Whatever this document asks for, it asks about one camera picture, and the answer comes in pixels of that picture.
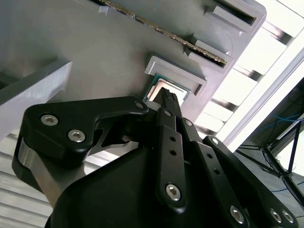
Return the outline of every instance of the black linkage arm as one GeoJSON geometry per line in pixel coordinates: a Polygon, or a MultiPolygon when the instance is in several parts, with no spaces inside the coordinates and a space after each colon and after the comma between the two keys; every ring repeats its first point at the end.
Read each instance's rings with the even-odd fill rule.
{"type": "Polygon", "coordinates": [[[294,215],[216,138],[202,141],[177,97],[35,105],[13,169],[54,208],[47,228],[296,228],[294,215]],[[85,175],[87,156],[138,142],[85,175]]]}

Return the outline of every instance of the gray plastic panel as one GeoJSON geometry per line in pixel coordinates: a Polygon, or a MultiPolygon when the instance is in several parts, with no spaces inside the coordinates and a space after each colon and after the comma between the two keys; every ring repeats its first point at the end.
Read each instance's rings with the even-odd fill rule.
{"type": "Polygon", "coordinates": [[[20,128],[24,111],[64,90],[72,63],[57,60],[0,90],[0,140],[20,128]]]}
{"type": "Polygon", "coordinates": [[[146,74],[155,76],[160,74],[191,90],[200,97],[207,85],[203,76],[196,76],[180,67],[167,62],[157,56],[152,56],[145,70],[146,74]]]}
{"type": "Polygon", "coordinates": [[[238,31],[252,34],[266,17],[265,11],[261,12],[243,0],[216,2],[218,4],[207,7],[205,16],[215,21],[220,20],[238,31]]]}
{"type": "MultiPolygon", "coordinates": [[[[212,0],[112,2],[186,41],[194,34],[235,61],[256,32],[240,34],[227,23],[206,17],[206,8],[215,4],[212,0]]],[[[254,0],[246,2],[266,14],[254,0]]],[[[182,106],[183,115],[194,122],[227,75],[202,67],[183,54],[180,43],[114,9],[105,16],[75,4],[75,0],[14,0],[9,16],[5,20],[12,31],[5,66],[8,70],[24,75],[29,69],[37,70],[41,59],[47,61],[57,55],[73,61],[66,92],[57,100],[143,97],[153,80],[144,71],[151,53],[155,53],[208,82],[200,97],[191,94],[182,106]]]]}
{"type": "Polygon", "coordinates": [[[191,42],[226,61],[226,64],[219,65],[219,63],[210,62],[208,59],[205,59],[202,56],[197,55],[196,53],[194,53],[193,51],[191,51],[187,48],[185,50],[185,53],[187,54],[187,56],[190,59],[198,62],[201,65],[201,67],[208,67],[223,75],[225,75],[228,72],[228,70],[230,70],[233,67],[235,61],[229,55],[226,55],[225,53],[222,53],[222,52],[216,50],[215,48],[209,46],[208,44],[206,44],[200,40],[197,40],[195,37],[192,38],[191,42]]]}

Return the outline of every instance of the black stand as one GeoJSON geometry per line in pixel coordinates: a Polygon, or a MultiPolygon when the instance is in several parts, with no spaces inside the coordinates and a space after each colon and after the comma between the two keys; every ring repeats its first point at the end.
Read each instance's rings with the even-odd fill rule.
{"type": "Polygon", "coordinates": [[[282,138],[284,139],[286,136],[291,134],[295,130],[295,137],[294,137],[294,144],[290,156],[290,162],[288,166],[288,170],[285,170],[281,164],[275,159],[275,157],[271,153],[271,149],[269,149],[267,146],[266,147],[259,147],[259,146],[250,146],[250,145],[242,145],[239,149],[248,149],[248,150],[259,150],[263,153],[265,157],[265,160],[270,164],[272,167],[269,168],[266,165],[260,163],[259,161],[255,160],[254,158],[246,155],[240,150],[236,150],[236,152],[247,159],[251,160],[255,164],[259,165],[269,173],[273,174],[274,176],[277,176],[280,178],[284,184],[286,185],[287,189],[290,191],[290,193],[293,195],[293,197],[297,200],[297,202],[300,204],[301,208],[304,210],[304,195],[298,188],[298,186],[294,183],[292,180],[292,170],[293,170],[293,163],[295,160],[295,152],[298,144],[298,139],[300,135],[300,130],[301,130],[301,124],[302,121],[299,121],[290,131],[282,138]]]}

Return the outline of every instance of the silver screw head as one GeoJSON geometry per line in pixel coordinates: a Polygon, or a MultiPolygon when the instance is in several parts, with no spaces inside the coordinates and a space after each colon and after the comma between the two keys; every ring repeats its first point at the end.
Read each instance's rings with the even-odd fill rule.
{"type": "Polygon", "coordinates": [[[191,123],[190,120],[185,120],[185,123],[186,123],[186,125],[188,125],[189,127],[192,127],[192,126],[193,126],[193,124],[191,123]]]}
{"type": "Polygon", "coordinates": [[[282,219],[281,219],[280,215],[275,210],[271,209],[270,214],[278,223],[282,223],[282,219]]]}
{"type": "Polygon", "coordinates": [[[168,184],[166,192],[173,201],[179,201],[181,199],[181,192],[174,184],[168,184]]]}
{"type": "Polygon", "coordinates": [[[136,106],[143,109],[143,105],[141,103],[136,102],[136,106]]]}
{"type": "Polygon", "coordinates": [[[230,214],[239,224],[244,223],[244,216],[235,206],[230,207],[230,214]]]}
{"type": "Polygon", "coordinates": [[[82,143],[86,139],[85,134],[80,130],[71,130],[67,135],[71,141],[76,143],[82,143]]]}
{"type": "Polygon", "coordinates": [[[213,142],[214,142],[216,145],[218,145],[218,143],[219,143],[219,142],[218,142],[218,140],[217,140],[217,139],[212,138],[211,140],[212,140],[212,141],[213,141],[213,142]]]}
{"type": "Polygon", "coordinates": [[[288,222],[290,222],[290,223],[293,223],[293,222],[294,222],[294,219],[293,219],[293,217],[291,217],[290,214],[288,214],[288,213],[287,213],[286,211],[284,211],[284,210],[282,210],[282,213],[283,213],[284,217],[288,220],[288,222]]]}
{"type": "Polygon", "coordinates": [[[166,115],[171,116],[171,113],[169,113],[168,111],[165,111],[166,115]]]}
{"type": "Polygon", "coordinates": [[[44,115],[41,117],[41,122],[47,126],[55,126],[58,124],[58,119],[53,115],[44,115]]]}

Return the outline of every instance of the blue cable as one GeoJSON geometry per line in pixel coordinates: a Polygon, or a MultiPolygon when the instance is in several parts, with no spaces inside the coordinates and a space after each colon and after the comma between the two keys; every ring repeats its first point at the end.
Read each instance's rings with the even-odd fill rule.
{"type": "MultiPolygon", "coordinates": [[[[297,186],[299,186],[299,185],[301,185],[303,183],[304,183],[304,181],[298,183],[297,186]]],[[[288,190],[288,189],[281,189],[281,190],[276,190],[276,191],[271,191],[271,192],[281,192],[281,191],[286,191],[286,190],[288,190]]]]}
{"type": "Polygon", "coordinates": [[[282,118],[280,116],[275,116],[275,118],[282,120],[282,121],[288,121],[288,122],[296,122],[296,121],[303,121],[304,119],[300,119],[300,120],[289,120],[287,118],[282,118]]]}
{"type": "MultiPolygon", "coordinates": [[[[290,118],[297,117],[297,116],[299,116],[299,114],[297,114],[297,115],[292,115],[292,116],[290,116],[290,117],[287,117],[286,119],[290,119],[290,118]]],[[[271,126],[273,126],[273,125],[275,125],[275,123],[271,123],[271,124],[269,124],[269,125],[267,125],[267,126],[265,126],[265,127],[261,127],[261,128],[259,128],[259,129],[257,129],[256,131],[261,131],[261,130],[263,130],[263,129],[265,129],[265,128],[268,128],[268,127],[271,127],[271,126]]]]}

